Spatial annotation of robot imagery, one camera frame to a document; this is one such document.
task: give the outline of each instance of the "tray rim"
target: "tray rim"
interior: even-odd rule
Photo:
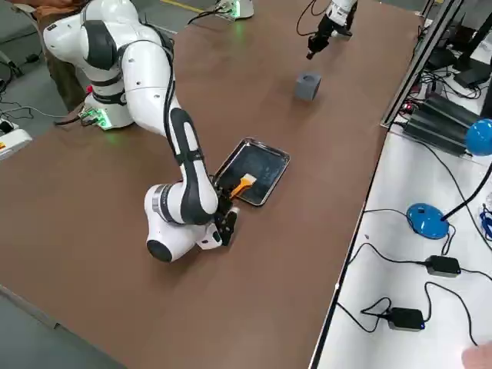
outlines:
[[[266,145],[264,142],[258,141],[258,140],[254,139],[252,137],[249,137],[249,136],[243,138],[236,145],[236,147],[234,148],[234,150],[229,154],[229,156],[225,159],[225,161],[222,163],[222,165],[219,167],[219,169],[215,173],[215,175],[213,177],[213,185],[215,186],[218,183],[218,180],[221,178],[221,176],[224,174],[224,172],[227,170],[227,168],[229,168],[229,166],[231,165],[233,159],[231,159],[231,160],[229,160],[229,159],[230,158],[235,158],[239,154],[239,152],[241,152],[242,148],[245,147],[245,146],[247,146],[247,145],[255,145],[255,146],[259,147],[259,148],[263,148],[264,150],[268,150],[269,152],[272,152],[273,151],[275,154],[281,156],[282,158],[284,158],[286,160],[285,165],[283,166],[281,172],[279,173],[279,175],[277,176],[277,178],[275,179],[275,181],[272,183],[272,185],[268,189],[268,191],[265,194],[265,196],[261,199],[261,202],[259,204],[254,203],[252,201],[249,201],[248,199],[243,198],[242,196],[238,196],[238,198],[240,198],[242,201],[247,202],[247,203],[249,203],[249,204],[251,204],[253,206],[260,207],[270,197],[270,193],[274,190],[274,188],[277,185],[278,181],[280,181],[280,178],[282,177],[282,175],[284,175],[284,172],[287,169],[287,166],[291,162],[291,156],[287,152],[285,152],[285,151],[283,151],[283,150],[281,150],[279,148],[273,148],[271,146]]]

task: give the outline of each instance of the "blue object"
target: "blue object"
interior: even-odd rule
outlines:
[[[438,240],[447,235],[449,223],[442,221],[443,213],[432,205],[419,203],[407,210],[407,220],[414,231],[426,238]]]
[[[488,236],[488,241],[492,238],[492,213],[483,204],[484,209],[480,213],[480,219],[482,220],[482,228],[485,231],[485,235]]]
[[[473,155],[492,155],[492,119],[481,119],[468,129],[467,149]]]

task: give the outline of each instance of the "yellow line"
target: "yellow line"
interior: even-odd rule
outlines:
[[[175,5],[175,6],[179,6],[180,8],[183,8],[183,9],[186,9],[186,10],[191,10],[192,12],[195,12],[195,13],[202,13],[203,10],[201,9],[198,9],[198,8],[194,8],[190,5],[186,5],[186,4],[181,4],[180,2],[173,2],[173,0],[161,0],[162,2],[165,2],[166,4],[171,4],[171,5]]]

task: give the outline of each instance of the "brown table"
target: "brown table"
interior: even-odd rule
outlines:
[[[179,178],[166,140],[58,128],[0,163],[0,284],[131,368],[306,368],[420,21],[361,1],[352,40],[309,62],[304,3],[258,0],[246,22],[206,19],[176,40],[208,168],[246,136],[292,157],[263,208],[241,204],[231,248],[152,258],[144,194]],[[307,70],[323,76],[312,103],[293,93]]]

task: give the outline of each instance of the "desk lamp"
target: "desk lamp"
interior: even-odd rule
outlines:
[[[467,132],[466,144],[468,151],[473,155],[492,155],[492,119],[481,119],[474,123]],[[478,195],[482,187],[487,183],[490,173],[492,173],[492,163],[490,163],[484,179],[482,179],[474,193],[445,215],[430,204],[418,203],[411,205],[407,210],[407,219],[410,226],[415,232],[426,238],[438,240],[445,237],[449,231],[447,219],[468,205]]]

